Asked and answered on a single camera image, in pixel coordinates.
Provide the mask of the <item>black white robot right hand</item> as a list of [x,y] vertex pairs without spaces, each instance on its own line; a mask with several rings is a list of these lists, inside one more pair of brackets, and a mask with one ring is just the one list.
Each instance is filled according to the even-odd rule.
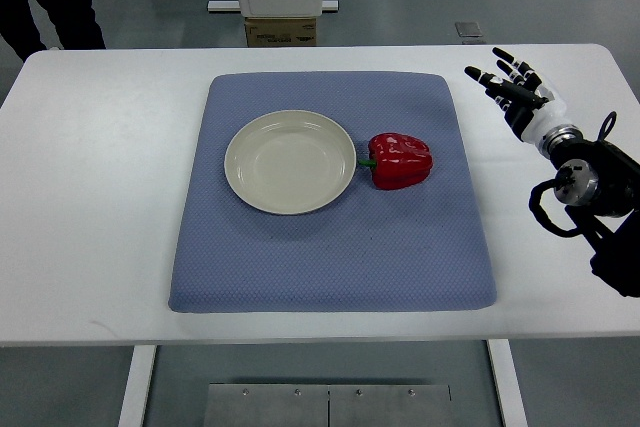
[[566,103],[528,63],[498,47],[492,53],[505,78],[474,66],[467,66],[464,73],[484,88],[514,135],[541,150],[552,130],[571,124]]

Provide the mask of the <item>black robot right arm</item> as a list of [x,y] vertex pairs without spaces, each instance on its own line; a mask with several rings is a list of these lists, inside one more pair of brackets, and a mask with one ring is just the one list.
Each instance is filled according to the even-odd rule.
[[[579,130],[563,127],[546,152],[557,172],[535,186],[529,209],[537,222],[562,238],[582,236],[594,251],[592,274],[625,297],[639,296],[639,164],[606,140],[616,114],[604,120],[598,137],[586,140]],[[541,206],[551,191],[565,205],[574,227],[552,222]]]

